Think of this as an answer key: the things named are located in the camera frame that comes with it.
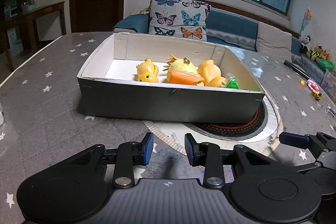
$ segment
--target butterfly pillow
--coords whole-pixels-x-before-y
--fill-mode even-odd
[[[148,33],[206,41],[206,7],[185,1],[152,0]]]

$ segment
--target orange toy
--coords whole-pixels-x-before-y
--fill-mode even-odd
[[[204,79],[193,73],[171,70],[167,73],[167,81],[169,84],[198,85],[203,83]]]
[[[203,61],[197,69],[199,75],[204,78],[204,85],[207,86],[208,83],[215,77],[222,76],[220,68],[218,68],[212,59]]]
[[[226,87],[227,79],[222,76],[217,76],[213,78],[206,86],[212,86],[214,88],[224,88]]]

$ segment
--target blue sofa cushion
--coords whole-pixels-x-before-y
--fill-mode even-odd
[[[212,8],[206,21],[206,28],[256,40],[258,22]]]
[[[292,37],[292,49],[291,52],[296,55],[301,55],[299,50],[301,48],[301,41],[295,37]]]
[[[117,28],[117,29],[133,30],[138,33],[148,33],[148,20],[149,20],[148,14],[131,15],[119,21],[113,27],[113,31],[115,31],[115,29]]]

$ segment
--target cardboard box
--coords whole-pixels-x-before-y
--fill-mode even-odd
[[[222,75],[237,77],[241,90],[134,81],[136,65],[150,58],[160,68],[170,54],[198,66],[213,59]],[[82,106],[89,116],[172,122],[232,122],[252,119],[265,91],[225,46],[191,39],[115,33],[89,56],[78,75]]]

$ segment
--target butterfly print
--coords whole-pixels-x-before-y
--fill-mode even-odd
[[[182,5],[184,7],[189,7],[190,5],[192,5],[194,8],[199,8],[201,7],[199,3],[193,1],[193,2],[182,2]]]
[[[174,19],[176,18],[176,15],[171,15],[171,16],[167,16],[163,13],[163,15],[161,15],[158,12],[155,12],[156,17],[157,17],[157,23],[163,25],[163,24],[167,24],[168,26],[171,26],[174,24]]]
[[[178,3],[179,1],[177,0],[155,0],[158,5],[168,5],[168,6],[174,6],[175,3]]]
[[[181,11],[181,13],[182,18],[184,19],[184,25],[198,26],[198,21],[201,18],[201,14],[196,14],[191,18],[185,11]]]
[[[191,37],[191,39],[194,39],[194,37],[196,37],[197,39],[202,39],[203,37],[201,27],[196,28],[193,32],[185,29],[184,27],[181,27],[181,32],[182,32],[183,38]]]
[[[156,31],[155,34],[158,34],[158,35],[168,35],[170,37],[172,37],[174,35],[174,33],[175,33],[175,30],[169,30],[167,32],[164,32],[164,30],[162,30],[159,27],[154,27],[154,30]]]

